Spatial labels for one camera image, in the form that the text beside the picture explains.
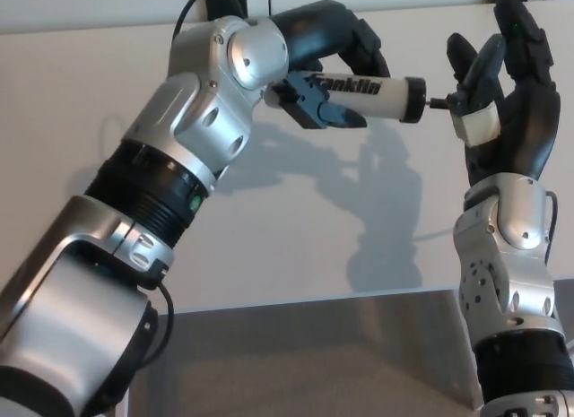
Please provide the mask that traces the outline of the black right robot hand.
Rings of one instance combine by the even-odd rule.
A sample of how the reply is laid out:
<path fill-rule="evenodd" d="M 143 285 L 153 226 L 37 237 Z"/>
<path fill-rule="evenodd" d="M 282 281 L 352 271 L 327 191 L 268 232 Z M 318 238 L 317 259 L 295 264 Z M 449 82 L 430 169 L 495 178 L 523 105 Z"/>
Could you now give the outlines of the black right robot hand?
<path fill-rule="evenodd" d="M 497 0 L 499 33 L 475 50 L 459 33 L 447 41 L 457 89 L 448 95 L 459 116 L 497 108 L 500 134 L 465 148 L 470 185 L 508 172 L 539 179 L 558 131 L 561 96 L 552 80 L 552 52 L 545 31 L 520 0 Z"/>

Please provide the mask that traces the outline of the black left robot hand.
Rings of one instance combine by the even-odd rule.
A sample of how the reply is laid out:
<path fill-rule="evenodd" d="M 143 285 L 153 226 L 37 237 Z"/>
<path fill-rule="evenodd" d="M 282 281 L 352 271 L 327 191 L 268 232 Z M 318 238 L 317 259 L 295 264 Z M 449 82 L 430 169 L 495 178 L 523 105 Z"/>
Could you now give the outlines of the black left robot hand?
<path fill-rule="evenodd" d="M 365 117 L 329 101 L 329 94 L 316 76 L 321 58 L 338 55 L 360 76 L 388 77 L 387 62 L 380 52 L 381 41 L 365 20 L 344 4 L 321 0 L 277 13 L 270 20 L 286 43 L 289 69 L 280 82 L 269 87 L 267 99 L 306 129 L 363 128 Z"/>

